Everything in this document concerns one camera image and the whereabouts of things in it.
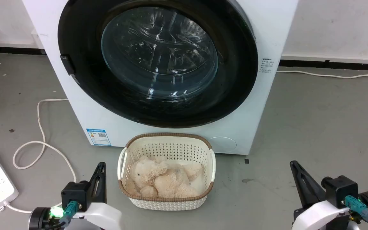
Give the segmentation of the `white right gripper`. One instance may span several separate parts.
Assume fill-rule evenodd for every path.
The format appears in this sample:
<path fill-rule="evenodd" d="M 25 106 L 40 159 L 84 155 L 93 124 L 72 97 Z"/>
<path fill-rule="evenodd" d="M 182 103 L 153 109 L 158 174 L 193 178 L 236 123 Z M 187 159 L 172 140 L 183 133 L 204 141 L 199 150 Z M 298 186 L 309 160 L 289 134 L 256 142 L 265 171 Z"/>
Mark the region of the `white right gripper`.
<path fill-rule="evenodd" d="M 325 200 L 326 192 L 298 163 L 291 161 L 290 168 L 302 208 L 307 209 L 296 217 L 293 230 L 346 230 L 349 226 L 349 208 L 336 208 Z"/>

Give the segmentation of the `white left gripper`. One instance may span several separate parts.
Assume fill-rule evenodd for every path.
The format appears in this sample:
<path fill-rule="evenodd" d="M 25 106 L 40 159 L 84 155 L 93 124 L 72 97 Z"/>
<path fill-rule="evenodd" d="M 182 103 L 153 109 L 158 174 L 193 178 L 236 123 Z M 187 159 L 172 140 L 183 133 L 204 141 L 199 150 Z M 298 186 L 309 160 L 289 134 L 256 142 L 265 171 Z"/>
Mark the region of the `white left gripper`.
<path fill-rule="evenodd" d="M 121 211 L 106 204 L 106 163 L 98 163 L 88 192 L 92 203 L 85 212 L 73 216 L 71 230 L 121 230 Z"/>

